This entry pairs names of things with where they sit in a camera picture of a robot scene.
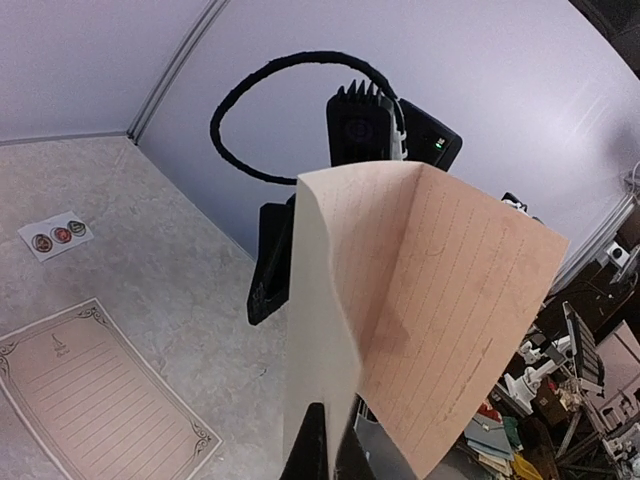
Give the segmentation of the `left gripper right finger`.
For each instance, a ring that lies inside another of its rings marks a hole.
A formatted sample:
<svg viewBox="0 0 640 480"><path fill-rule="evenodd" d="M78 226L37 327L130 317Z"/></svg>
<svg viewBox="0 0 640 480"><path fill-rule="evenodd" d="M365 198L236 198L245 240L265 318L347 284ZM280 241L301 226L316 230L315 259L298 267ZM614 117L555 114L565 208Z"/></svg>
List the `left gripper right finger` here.
<svg viewBox="0 0 640 480"><path fill-rule="evenodd" d="M335 479L414 479L415 474L377 421L356 396L338 450Z"/></svg>

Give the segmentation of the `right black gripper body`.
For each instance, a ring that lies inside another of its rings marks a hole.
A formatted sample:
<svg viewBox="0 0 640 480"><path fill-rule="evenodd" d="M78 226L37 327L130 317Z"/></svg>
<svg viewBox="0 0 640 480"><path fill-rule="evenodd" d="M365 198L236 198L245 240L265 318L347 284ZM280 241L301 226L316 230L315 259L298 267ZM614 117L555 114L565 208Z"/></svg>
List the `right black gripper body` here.
<svg viewBox="0 0 640 480"><path fill-rule="evenodd" d="M401 99L410 160L447 172L461 150L461 136L406 99Z"/></svg>

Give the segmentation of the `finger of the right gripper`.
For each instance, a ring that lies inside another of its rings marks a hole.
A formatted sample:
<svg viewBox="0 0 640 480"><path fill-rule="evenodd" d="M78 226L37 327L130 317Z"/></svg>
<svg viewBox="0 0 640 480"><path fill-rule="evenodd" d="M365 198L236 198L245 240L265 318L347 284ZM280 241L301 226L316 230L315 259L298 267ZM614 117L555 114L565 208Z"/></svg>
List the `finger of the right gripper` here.
<svg viewBox="0 0 640 480"><path fill-rule="evenodd" d="M257 326L289 299L295 198L259 211L257 261L247 297L247 318Z"/></svg>
<svg viewBox="0 0 640 480"><path fill-rule="evenodd" d="M502 198L501 198L501 202L508 205L509 207L519 211L520 213L528 216L528 217L532 217L529 213L528 213L528 205L523 203L522 201L520 201L514 194L512 194L511 192L506 192ZM542 221L536 217L533 216L532 217L534 220L538 221L539 223L542 223Z"/></svg>

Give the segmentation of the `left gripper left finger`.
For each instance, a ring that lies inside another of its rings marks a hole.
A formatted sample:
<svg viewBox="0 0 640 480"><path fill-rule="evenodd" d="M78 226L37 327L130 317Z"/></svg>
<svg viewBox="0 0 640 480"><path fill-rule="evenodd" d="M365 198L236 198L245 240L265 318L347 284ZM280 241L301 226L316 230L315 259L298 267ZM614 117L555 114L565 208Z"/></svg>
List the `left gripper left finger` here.
<svg viewBox="0 0 640 480"><path fill-rule="evenodd" d="M324 404L310 403L287 459L287 480L329 480Z"/></svg>

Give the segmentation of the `ornate bordered letter sheet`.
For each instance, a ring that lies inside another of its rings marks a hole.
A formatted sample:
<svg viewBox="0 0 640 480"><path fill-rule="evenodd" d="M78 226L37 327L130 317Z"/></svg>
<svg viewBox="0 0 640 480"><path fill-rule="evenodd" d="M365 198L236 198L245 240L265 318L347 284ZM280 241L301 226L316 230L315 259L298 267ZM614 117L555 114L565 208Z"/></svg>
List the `ornate bordered letter sheet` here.
<svg viewBox="0 0 640 480"><path fill-rule="evenodd" d="M96 298L2 336L1 389L68 479L192 479L222 443Z"/></svg>

